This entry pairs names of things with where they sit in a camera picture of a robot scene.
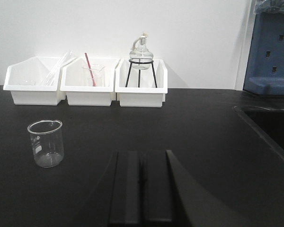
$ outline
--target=pegboard hole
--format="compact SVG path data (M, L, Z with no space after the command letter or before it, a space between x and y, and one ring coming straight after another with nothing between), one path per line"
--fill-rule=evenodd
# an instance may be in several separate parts
M279 35L279 41L283 41L284 40L284 35Z
M270 57L270 53L271 53L271 51L266 51L265 57L269 58Z

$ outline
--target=red straw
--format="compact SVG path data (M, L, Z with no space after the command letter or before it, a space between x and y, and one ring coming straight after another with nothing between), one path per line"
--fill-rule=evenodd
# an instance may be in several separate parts
M95 80L94 80L94 75L93 75L93 73L91 72L91 69L90 69L90 63L89 63L89 58L87 56L87 53L85 53L85 57L86 57L87 65L89 66L89 72L90 72L91 78L93 80L93 87L95 87L96 83L95 83Z

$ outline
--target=plastic bag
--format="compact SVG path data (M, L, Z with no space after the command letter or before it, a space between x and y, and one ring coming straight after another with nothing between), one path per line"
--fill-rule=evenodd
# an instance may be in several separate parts
M254 13L263 12L284 14L284 0L256 0Z

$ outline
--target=white plastic bin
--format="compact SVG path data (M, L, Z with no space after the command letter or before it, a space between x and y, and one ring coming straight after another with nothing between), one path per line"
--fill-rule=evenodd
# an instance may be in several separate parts
M130 62L122 59L116 68L115 91L120 100L120 106L162 107L167 93L168 76L163 60L154 60L157 88L153 78L152 68L141 70L140 87L138 87L139 71L132 68L126 85Z
M32 57L9 66L3 89L11 91L14 104L57 105L65 99L65 93L60 91L60 68L51 86L40 85L59 59Z
M63 68L61 91L66 92L69 105L110 106L112 100L115 100L115 68L119 59L91 58L89 62L91 65L105 66L104 86L93 87L86 83L86 76L84 75L87 67L86 59L77 58Z

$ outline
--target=glass beaker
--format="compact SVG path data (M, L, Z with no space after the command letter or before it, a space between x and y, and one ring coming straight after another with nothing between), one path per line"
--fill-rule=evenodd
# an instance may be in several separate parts
M83 67L86 86L105 87L104 68L105 66L99 64L92 64L90 69Z
M40 120L27 127L38 166L49 168L62 161L64 148L61 127L59 120Z

